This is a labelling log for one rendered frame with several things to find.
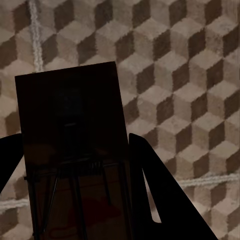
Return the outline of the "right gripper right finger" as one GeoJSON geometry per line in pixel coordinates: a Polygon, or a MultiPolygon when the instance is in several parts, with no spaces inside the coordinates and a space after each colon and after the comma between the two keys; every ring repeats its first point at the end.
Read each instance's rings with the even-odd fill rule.
{"type": "Polygon", "coordinates": [[[134,240],[218,240],[148,141],[129,133],[128,144],[134,240]],[[161,223],[152,219],[143,172],[161,223]]]}

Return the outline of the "mousetrap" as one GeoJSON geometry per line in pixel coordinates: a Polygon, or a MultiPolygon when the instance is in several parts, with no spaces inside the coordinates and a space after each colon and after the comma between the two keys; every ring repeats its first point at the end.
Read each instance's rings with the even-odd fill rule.
{"type": "Polygon", "coordinates": [[[34,240],[134,240],[116,61],[15,76],[34,240]]]}

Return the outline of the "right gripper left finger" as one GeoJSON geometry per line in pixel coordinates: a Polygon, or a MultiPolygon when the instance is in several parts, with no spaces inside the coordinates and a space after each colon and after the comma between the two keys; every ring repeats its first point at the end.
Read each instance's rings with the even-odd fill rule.
{"type": "Polygon", "coordinates": [[[0,138],[0,193],[23,156],[21,133],[0,138]]]}

